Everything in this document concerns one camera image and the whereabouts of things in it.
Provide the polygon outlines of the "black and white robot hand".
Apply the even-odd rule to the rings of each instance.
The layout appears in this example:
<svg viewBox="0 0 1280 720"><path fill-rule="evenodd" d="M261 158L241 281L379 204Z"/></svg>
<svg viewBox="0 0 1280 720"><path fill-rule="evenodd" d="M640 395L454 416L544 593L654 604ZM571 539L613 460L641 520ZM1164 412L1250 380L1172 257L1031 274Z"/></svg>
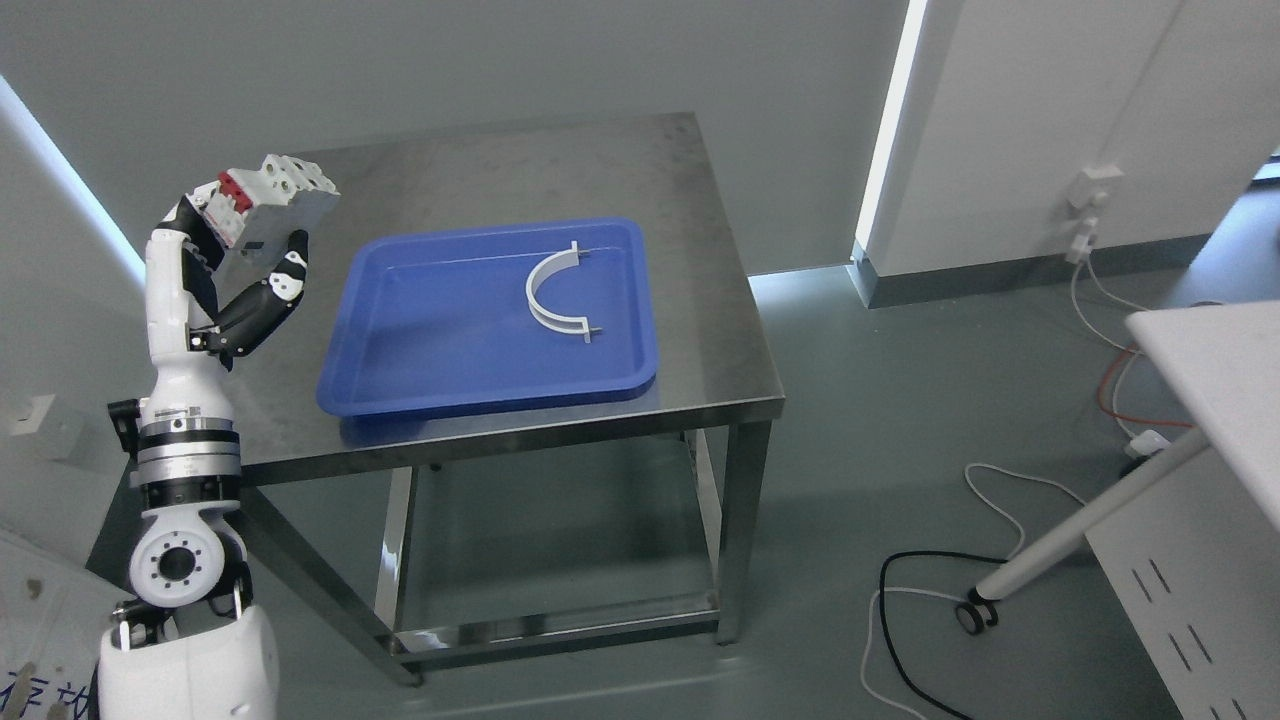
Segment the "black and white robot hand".
<svg viewBox="0 0 1280 720"><path fill-rule="evenodd" d="M154 364L205 354L230 370L237 357L255 351L301 305L308 245L306 229L292 231L276 265L220 305L215 273L228 249L193 195L184 195L146 245L146 332Z"/></svg>

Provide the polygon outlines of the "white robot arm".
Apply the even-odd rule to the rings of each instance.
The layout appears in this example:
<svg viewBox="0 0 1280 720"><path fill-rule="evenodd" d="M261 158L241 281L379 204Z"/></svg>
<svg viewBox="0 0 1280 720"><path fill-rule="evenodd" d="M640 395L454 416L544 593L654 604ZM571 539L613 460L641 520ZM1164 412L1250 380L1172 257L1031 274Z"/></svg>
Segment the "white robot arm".
<svg viewBox="0 0 1280 720"><path fill-rule="evenodd" d="M152 361L151 395L118 421L145 529L128 564L134 598L116 606L100 641L100 715L274 719L276 642L227 521L241 505L241 438L224 366L191 351L156 351Z"/></svg>

